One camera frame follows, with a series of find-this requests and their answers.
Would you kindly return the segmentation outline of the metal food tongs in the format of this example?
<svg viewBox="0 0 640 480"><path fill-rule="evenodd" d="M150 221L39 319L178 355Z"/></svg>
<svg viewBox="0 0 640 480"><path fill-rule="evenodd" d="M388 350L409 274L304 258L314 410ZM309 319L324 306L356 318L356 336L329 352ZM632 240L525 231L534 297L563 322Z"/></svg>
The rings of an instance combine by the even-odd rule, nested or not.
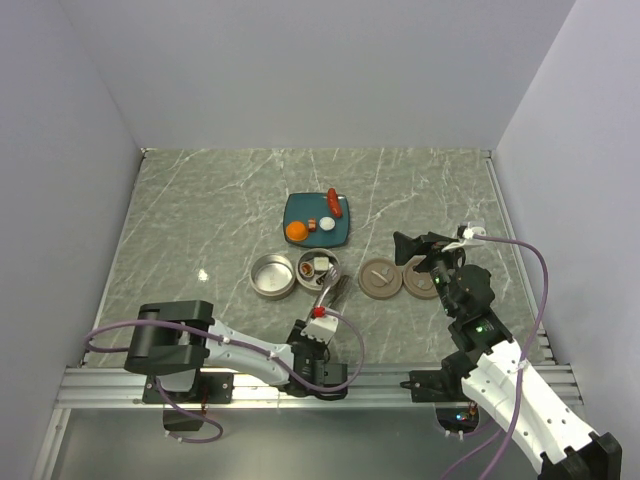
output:
<svg viewBox="0 0 640 480"><path fill-rule="evenodd" d="M352 277L343 274L339 266L332 265L323 277L322 288L313 307L336 307L349 290L351 280Z"/></svg>

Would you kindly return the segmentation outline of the white sushi roll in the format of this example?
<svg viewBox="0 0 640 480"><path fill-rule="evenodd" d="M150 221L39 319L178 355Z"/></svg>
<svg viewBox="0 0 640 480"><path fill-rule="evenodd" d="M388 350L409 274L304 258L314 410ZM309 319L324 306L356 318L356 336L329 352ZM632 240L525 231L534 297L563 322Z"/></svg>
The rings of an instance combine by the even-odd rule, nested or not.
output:
<svg viewBox="0 0 640 480"><path fill-rule="evenodd" d="M313 259L313 265L316 271L323 272L329 270L329 268L331 267L331 262L330 259L326 256L316 256Z"/></svg>

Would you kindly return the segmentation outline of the red sausage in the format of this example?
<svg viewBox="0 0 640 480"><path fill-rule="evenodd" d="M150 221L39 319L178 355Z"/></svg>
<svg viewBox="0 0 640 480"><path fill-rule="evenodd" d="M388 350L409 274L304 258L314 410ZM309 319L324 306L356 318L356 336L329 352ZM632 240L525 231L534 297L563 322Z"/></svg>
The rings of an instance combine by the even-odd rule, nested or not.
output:
<svg viewBox="0 0 640 480"><path fill-rule="evenodd" d="M340 199L335 188L329 188L326 195L327 205L331 215L334 218L341 218L343 216L343 210L340 204Z"/></svg>

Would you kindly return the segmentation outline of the orange half fruit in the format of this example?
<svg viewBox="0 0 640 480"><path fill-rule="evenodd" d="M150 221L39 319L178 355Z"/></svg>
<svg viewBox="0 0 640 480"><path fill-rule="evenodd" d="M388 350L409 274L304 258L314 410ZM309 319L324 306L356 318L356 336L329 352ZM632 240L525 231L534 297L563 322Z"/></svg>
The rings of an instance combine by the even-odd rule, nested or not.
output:
<svg viewBox="0 0 640 480"><path fill-rule="evenodd" d="M309 236L308 226L302 221L293 221L285 227L285 236L291 242L303 242Z"/></svg>

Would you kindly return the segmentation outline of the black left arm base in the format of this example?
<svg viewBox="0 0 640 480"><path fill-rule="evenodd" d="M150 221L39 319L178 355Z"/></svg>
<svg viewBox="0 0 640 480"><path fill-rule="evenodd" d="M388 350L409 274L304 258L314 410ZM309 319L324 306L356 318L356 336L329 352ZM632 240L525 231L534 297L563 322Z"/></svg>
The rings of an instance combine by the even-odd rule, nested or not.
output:
<svg viewBox="0 0 640 480"><path fill-rule="evenodd" d="M164 402L157 382L165 395L176 404L229 404L234 375L230 372L189 370L160 377L148 376L142 395L143 404Z"/></svg>

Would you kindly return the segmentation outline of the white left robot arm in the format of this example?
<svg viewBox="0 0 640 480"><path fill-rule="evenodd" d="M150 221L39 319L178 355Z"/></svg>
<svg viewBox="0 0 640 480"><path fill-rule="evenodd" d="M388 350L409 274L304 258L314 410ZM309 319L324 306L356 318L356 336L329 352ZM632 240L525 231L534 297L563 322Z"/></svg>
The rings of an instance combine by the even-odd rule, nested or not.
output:
<svg viewBox="0 0 640 480"><path fill-rule="evenodd" d="M167 327L136 326L125 360L125 370L145 376L167 378L166 390L178 401L195 399L202 388L199 369L209 362L249 374L263 383L294 396L314 396L335 401L346 397L347 388L333 391L347 381L347 365L328 357L330 340L338 320L296 320L287 340L269 343L242 334L213 318L213 305L201 300L145 304L140 320L165 321L214 335L214 340L190 333L179 342L181 332Z"/></svg>

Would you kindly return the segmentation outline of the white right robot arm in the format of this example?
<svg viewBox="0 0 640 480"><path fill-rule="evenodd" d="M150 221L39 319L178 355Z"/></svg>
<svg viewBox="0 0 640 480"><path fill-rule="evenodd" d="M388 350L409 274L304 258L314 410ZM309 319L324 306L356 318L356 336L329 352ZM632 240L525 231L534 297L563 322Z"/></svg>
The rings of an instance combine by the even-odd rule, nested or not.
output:
<svg viewBox="0 0 640 480"><path fill-rule="evenodd" d="M395 262L416 257L414 269L428 273L457 352L433 374L446 399L466 398L499 425L502 443L481 473L491 477L506 448L515 443L540 479L618 479L622 448L610 433L600 434L578 417L528 360L529 343L518 344L492 309L490 272L466 261L466 251L490 236L482 227L461 226L455 237L429 232L411 238L393 235Z"/></svg>

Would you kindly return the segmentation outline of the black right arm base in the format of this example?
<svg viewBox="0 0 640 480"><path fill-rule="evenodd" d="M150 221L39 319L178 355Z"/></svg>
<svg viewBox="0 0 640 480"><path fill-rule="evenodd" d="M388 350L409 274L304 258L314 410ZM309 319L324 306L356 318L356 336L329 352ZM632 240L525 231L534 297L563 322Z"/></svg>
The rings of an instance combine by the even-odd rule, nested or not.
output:
<svg viewBox="0 0 640 480"><path fill-rule="evenodd" d="M413 403L465 402L460 378L444 368L439 370L412 370L400 387L410 392Z"/></svg>

